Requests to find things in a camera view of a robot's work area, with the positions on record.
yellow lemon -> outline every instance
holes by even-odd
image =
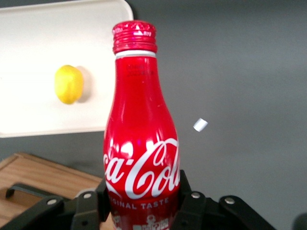
[[[73,66],[62,66],[55,74],[55,93],[65,104],[72,104],[82,96],[83,84],[81,71]]]

gray wall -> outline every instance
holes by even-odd
[[[0,6],[21,2],[36,3]],[[161,85],[192,188],[214,200],[237,195],[291,229],[307,212],[307,2],[128,2],[157,27]],[[197,132],[200,117],[209,124]],[[0,157],[25,151],[102,176],[102,140],[103,132],[6,138]]]

white tray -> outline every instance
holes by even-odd
[[[132,19],[124,0],[0,9],[0,137],[104,130],[115,85],[112,27]],[[72,105],[54,93],[66,64],[85,78]]]

red bottle cap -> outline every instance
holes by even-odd
[[[125,50],[149,50],[157,52],[155,27],[144,21],[132,20],[114,26],[114,54]]]

metal bolt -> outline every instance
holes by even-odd
[[[92,196],[92,194],[86,193],[86,194],[83,195],[83,198],[84,198],[84,199],[88,199],[88,198],[90,198],[91,196]]]
[[[225,202],[229,205],[233,205],[235,203],[235,200],[231,197],[226,197]]]
[[[53,204],[55,204],[56,202],[57,202],[56,199],[51,199],[51,200],[47,201],[47,205],[53,205]]]
[[[200,198],[201,195],[197,192],[194,192],[194,193],[191,194],[191,196],[195,199],[198,199],[198,198]]]

